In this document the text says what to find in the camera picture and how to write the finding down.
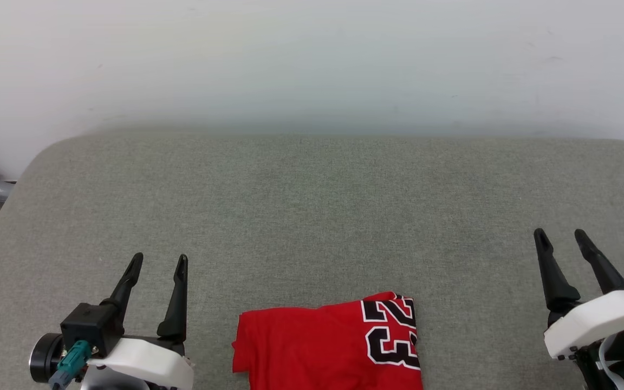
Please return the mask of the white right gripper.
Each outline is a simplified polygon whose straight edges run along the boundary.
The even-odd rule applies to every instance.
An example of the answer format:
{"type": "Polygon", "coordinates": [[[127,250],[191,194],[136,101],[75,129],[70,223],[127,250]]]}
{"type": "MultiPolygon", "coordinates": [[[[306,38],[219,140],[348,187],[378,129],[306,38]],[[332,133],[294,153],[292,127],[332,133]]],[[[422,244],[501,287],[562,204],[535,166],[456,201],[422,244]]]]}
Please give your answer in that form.
{"type": "Polygon", "coordinates": [[[544,333],[548,355],[556,359],[572,347],[585,347],[624,331],[624,277],[582,229],[574,232],[582,257],[591,265],[603,296],[579,304],[579,291],[569,284],[555,257],[544,229],[534,230],[545,306],[551,313],[565,314],[544,333]]]}

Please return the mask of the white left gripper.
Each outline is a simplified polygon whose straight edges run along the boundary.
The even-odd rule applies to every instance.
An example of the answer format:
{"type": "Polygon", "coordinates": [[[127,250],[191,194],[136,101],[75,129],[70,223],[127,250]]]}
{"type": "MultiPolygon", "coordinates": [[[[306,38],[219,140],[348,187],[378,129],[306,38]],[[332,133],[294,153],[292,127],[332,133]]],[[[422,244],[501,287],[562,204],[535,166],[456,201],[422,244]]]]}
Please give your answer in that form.
{"type": "MultiPolygon", "coordinates": [[[[118,328],[124,327],[131,291],[139,279],[144,254],[132,257],[123,276],[101,306],[110,309],[118,328]]],[[[174,287],[157,335],[162,340],[184,343],[187,333],[189,259],[181,254],[173,275],[174,287]]],[[[149,390],[149,384],[166,390],[192,390],[194,370],[190,361],[172,350],[143,339],[120,339],[107,357],[88,361],[85,390],[149,390]]]]}

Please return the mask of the red basketball jersey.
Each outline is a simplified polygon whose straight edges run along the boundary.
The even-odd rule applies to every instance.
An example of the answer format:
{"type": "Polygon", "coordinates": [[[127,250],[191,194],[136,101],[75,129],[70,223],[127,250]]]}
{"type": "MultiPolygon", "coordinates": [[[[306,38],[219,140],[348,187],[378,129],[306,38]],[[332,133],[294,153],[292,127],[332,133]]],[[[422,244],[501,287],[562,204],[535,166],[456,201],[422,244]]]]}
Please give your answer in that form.
{"type": "Polygon", "coordinates": [[[423,390],[413,299],[392,291],[239,316],[232,371],[250,390],[423,390]]]}

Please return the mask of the grey fabric sofa cushion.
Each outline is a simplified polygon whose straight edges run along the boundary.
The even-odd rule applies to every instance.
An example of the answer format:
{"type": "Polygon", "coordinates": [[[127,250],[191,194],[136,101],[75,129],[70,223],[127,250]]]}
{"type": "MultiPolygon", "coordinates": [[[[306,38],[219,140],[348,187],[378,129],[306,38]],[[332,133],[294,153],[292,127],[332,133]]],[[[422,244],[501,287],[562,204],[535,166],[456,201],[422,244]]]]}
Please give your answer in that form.
{"type": "Polygon", "coordinates": [[[79,303],[145,260],[125,326],[154,335],[189,260],[196,390],[232,373],[238,316],[381,291],[413,297],[426,390],[581,390],[548,357],[532,233],[583,299],[580,228],[624,274],[624,141],[117,133],[60,141],[0,210],[0,390],[44,390],[28,358],[79,303]]]}

